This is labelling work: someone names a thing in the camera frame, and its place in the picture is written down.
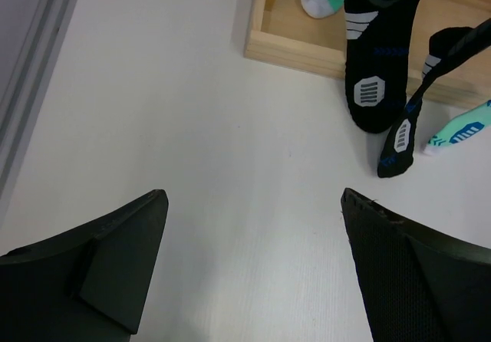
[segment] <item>white stripe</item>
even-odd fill
[[[352,31],[348,30],[346,31],[346,39],[353,40],[353,39],[358,39],[360,37],[361,33],[359,31]]]
[[[427,76],[427,73],[429,73],[431,69],[432,69],[431,66],[424,64],[424,66],[423,66],[423,77]]]
[[[361,14],[350,14],[347,12],[344,16],[346,17],[346,21],[370,23],[377,15],[378,11],[364,12]]]
[[[441,58],[432,56],[431,54],[428,54],[427,59],[425,60],[426,64],[429,64],[431,67],[435,67],[440,61],[442,61]]]
[[[359,30],[365,31],[368,27],[368,24],[357,24],[356,22],[346,21],[346,30]]]

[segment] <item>black plastic piece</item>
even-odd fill
[[[111,214],[0,257],[0,339],[128,341],[166,222],[154,190]]]
[[[491,340],[491,250],[352,189],[341,206],[374,342]]]

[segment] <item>black fabric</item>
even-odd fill
[[[491,340],[491,250],[352,189],[341,207],[374,342]]]
[[[423,79],[423,83],[416,93],[410,98],[403,113],[397,118],[390,129],[381,158],[377,168],[377,174],[381,178],[398,176],[407,171],[413,164],[414,137],[416,134],[417,118],[421,112],[423,96],[428,87],[440,76],[447,74],[459,67],[474,55],[480,53],[491,45],[491,19],[487,19],[476,28],[457,28],[453,30],[443,29],[430,39],[430,53],[441,58],[440,63],[434,66]],[[398,141],[398,131],[410,123],[409,144],[403,151],[397,152],[395,146]]]
[[[349,193],[341,206],[374,342],[450,342],[397,225]]]
[[[364,131],[388,129],[406,105],[408,54],[414,16],[420,0],[344,0],[348,45],[345,89],[353,121]],[[350,39],[353,14],[377,12],[358,39]],[[383,99],[374,106],[355,103],[355,85],[379,77]]]
[[[128,342],[143,306],[168,201],[154,190],[111,214],[0,257],[8,342]]]

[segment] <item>grey wall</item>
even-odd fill
[[[39,0],[0,0],[0,97],[3,97]]]

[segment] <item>black sock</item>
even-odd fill
[[[354,122],[388,129],[406,105],[409,43],[420,0],[344,0],[346,97]]]
[[[413,164],[417,118],[428,87],[438,77],[451,72],[490,45],[491,19],[474,29],[447,28],[431,37],[430,56],[423,68],[423,83],[387,135],[377,169],[379,177],[400,175]]]

